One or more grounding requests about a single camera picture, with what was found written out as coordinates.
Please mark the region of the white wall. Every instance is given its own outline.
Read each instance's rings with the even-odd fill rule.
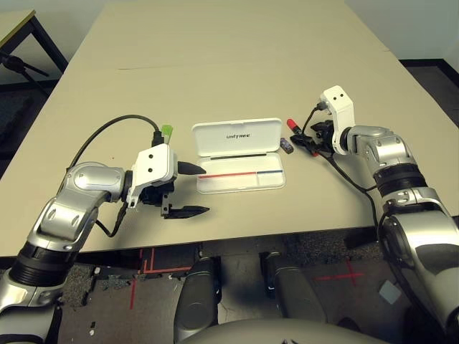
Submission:
[[[449,57],[449,61],[456,61],[459,70],[459,0],[346,0],[346,3],[397,58]]]
[[[0,0],[0,11],[35,9],[42,26],[67,60],[70,60],[104,4],[109,1],[111,0]],[[14,54],[50,73],[52,79],[60,76],[60,71],[32,36],[22,42],[14,50]],[[30,74],[38,80],[46,79],[33,72]],[[0,66],[0,84],[12,82],[24,82],[24,79]]]
[[[38,20],[70,59],[109,1],[112,0],[0,0],[0,11],[37,10]],[[446,58],[459,70],[459,0],[346,2],[399,59]],[[60,75],[32,37],[14,53],[48,71],[53,78]],[[10,82],[23,82],[23,79],[0,66],[0,84]]]
[[[447,50],[445,55],[445,61],[450,64],[457,72],[459,72],[459,27],[458,27],[458,36],[451,47]]]

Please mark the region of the unitree logo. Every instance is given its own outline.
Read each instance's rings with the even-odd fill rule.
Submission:
[[[250,134],[233,134],[227,135],[227,138],[249,138]]]

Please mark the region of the wire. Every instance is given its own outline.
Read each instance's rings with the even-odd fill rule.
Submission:
[[[159,127],[157,126],[157,124],[152,121],[150,118],[148,117],[145,117],[145,116],[142,116],[142,115],[124,115],[124,116],[120,116],[120,117],[117,117],[117,118],[113,118],[112,120],[109,120],[106,124],[102,125],[100,128],[98,128],[86,141],[85,143],[83,143],[83,145],[81,146],[81,148],[78,150],[77,154],[75,155],[75,157],[73,158],[72,162],[70,163],[70,166],[67,168],[67,170],[71,169],[72,167],[74,167],[78,160],[81,158],[81,155],[83,154],[83,152],[85,151],[85,149],[91,144],[91,142],[101,133],[103,132],[105,129],[107,129],[108,127],[110,127],[112,124],[115,124],[117,122],[120,122],[122,120],[128,120],[128,119],[136,119],[136,120],[143,120],[149,124],[151,124],[154,129],[155,129],[155,132],[160,132],[161,131],[159,130]],[[116,223],[115,223],[115,226],[113,227],[113,230],[112,232],[110,233],[110,231],[107,229],[106,226],[104,226],[104,224],[102,222],[100,222],[99,220],[96,220],[95,224],[97,224],[102,230],[103,232],[105,233],[105,235],[109,238],[113,238],[117,233],[118,233],[118,230],[120,228],[120,225],[121,225],[121,222],[123,222],[123,219],[124,219],[124,216],[126,215],[126,209],[128,208],[128,204],[126,202],[123,203],[123,205],[121,206],[120,210],[118,211],[118,215],[116,217]]]
[[[304,123],[303,129],[301,129],[301,136],[303,137],[303,140],[304,140],[304,137],[305,137],[304,131],[306,130],[306,127],[308,126],[309,121],[310,121],[311,118],[313,117],[314,112],[317,111],[317,110],[318,110],[318,106],[316,106],[316,107],[311,111],[311,113],[309,114],[308,119],[307,119],[307,120],[305,121],[305,123]]]
[[[116,216],[115,226],[113,227],[113,230],[112,230],[111,233],[107,229],[107,227],[105,227],[104,224],[102,222],[100,222],[99,220],[96,220],[95,224],[97,224],[100,227],[100,229],[103,230],[103,232],[105,233],[105,235],[107,237],[113,238],[116,235],[116,233],[118,233],[118,230],[120,228],[121,222],[123,222],[124,216],[126,215],[126,209],[127,208],[128,208],[128,204],[126,202],[124,202],[123,206],[120,208],[120,210],[118,212],[118,215]]]
[[[115,124],[117,122],[120,122],[122,120],[128,120],[128,119],[137,119],[137,120],[144,120],[145,122],[151,124],[154,128],[155,128],[155,131],[160,131],[159,130],[159,127],[156,125],[156,123],[154,121],[152,121],[150,118],[148,117],[145,117],[145,116],[141,116],[141,115],[124,115],[124,116],[120,116],[120,117],[117,117],[117,118],[113,118],[112,120],[108,121],[106,124],[102,125],[100,128],[98,128],[86,141],[85,143],[83,143],[83,145],[81,146],[81,148],[78,150],[77,154],[75,155],[75,157],[73,158],[72,162],[70,163],[70,166],[67,168],[72,168],[73,166],[75,166],[78,162],[78,160],[81,158],[81,155],[83,154],[83,152],[85,151],[85,149],[89,146],[89,144],[101,133],[103,132],[105,129],[107,129],[108,127],[110,127],[112,124]]]
[[[309,114],[308,118],[306,119],[304,125],[303,125],[303,129],[301,130],[301,137],[303,139],[303,142],[306,146],[306,135],[305,135],[305,130],[309,124],[309,121],[311,120],[311,118],[313,117],[314,113],[317,111],[317,110],[325,110],[326,109],[326,103],[325,102],[320,102],[318,103],[314,109],[312,109],[311,113]],[[318,154],[320,154],[323,158],[325,158],[329,163],[330,165],[333,166],[333,168],[348,182],[350,183],[354,188],[356,188],[358,191],[360,191],[361,193],[363,193],[369,200],[370,202],[370,205],[372,206],[372,216],[373,216],[373,223],[374,223],[374,228],[375,230],[377,230],[377,227],[378,227],[378,219],[377,219],[377,214],[376,214],[376,206],[374,204],[374,201],[373,201],[373,198],[368,194],[368,191],[371,191],[371,190],[374,190],[377,186],[374,185],[370,188],[363,188],[361,187],[359,184],[355,183],[351,177],[349,177],[346,172],[344,172],[339,166],[338,164],[336,163],[335,159],[333,158],[333,155],[334,155],[334,152],[332,152],[330,154],[330,156],[325,156],[324,154],[322,154],[321,152],[317,152]]]
[[[333,166],[333,168],[348,182],[350,183],[354,188],[356,188],[359,192],[361,192],[362,194],[364,194],[369,202],[370,202],[370,205],[372,207],[372,216],[373,216],[373,223],[374,223],[374,228],[375,230],[378,229],[378,218],[377,218],[377,214],[376,214],[376,205],[374,204],[374,201],[373,201],[373,198],[368,194],[368,191],[370,190],[373,190],[376,188],[376,186],[372,186],[371,188],[363,188],[361,187],[359,184],[355,183],[351,177],[349,177],[346,172],[344,172],[339,166],[338,164],[336,163],[335,159],[333,158],[333,155],[334,153],[332,153],[330,156],[325,156],[324,154],[322,153],[319,153],[323,158],[325,158],[325,160],[327,160],[330,165]]]
[[[381,218],[379,219],[379,222],[378,222],[378,227],[377,227],[377,230],[376,230],[376,236],[378,238],[378,242],[382,245],[382,238],[381,238],[381,228],[382,228],[382,224],[384,222],[384,220],[386,219],[387,217],[387,213],[384,213],[382,214]]]

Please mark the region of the table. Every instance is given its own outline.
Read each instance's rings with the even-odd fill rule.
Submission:
[[[35,37],[57,68],[64,72],[68,65],[67,60],[35,17],[35,10],[0,12],[0,50],[2,52],[11,54],[30,34]]]
[[[459,133],[437,103],[341,0],[185,1],[108,4],[72,58],[0,181],[0,255],[16,254],[57,190],[75,152],[106,121],[126,114],[171,124],[171,147],[197,161],[195,123],[278,117],[304,121],[320,93],[342,86],[356,122],[391,128],[409,144],[427,182],[459,214]],[[316,120],[324,119],[318,115]],[[151,139],[125,121],[104,132],[82,161],[129,169]],[[287,125],[283,136],[288,137]],[[300,148],[280,152],[282,189],[201,195],[180,176],[173,205],[205,214],[164,220],[159,208],[129,211],[116,237],[94,228],[83,251],[372,225],[369,203]],[[361,185],[358,158],[338,159]],[[379,203],[377,191],[374,198]],[[99,219],[113,228],[120,204]]]

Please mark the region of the blue line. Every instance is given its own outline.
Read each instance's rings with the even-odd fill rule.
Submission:
[[[282,173],[283,170],[271,170],[271,171],[259,171],[257,174],[266,174],[266,173]]]

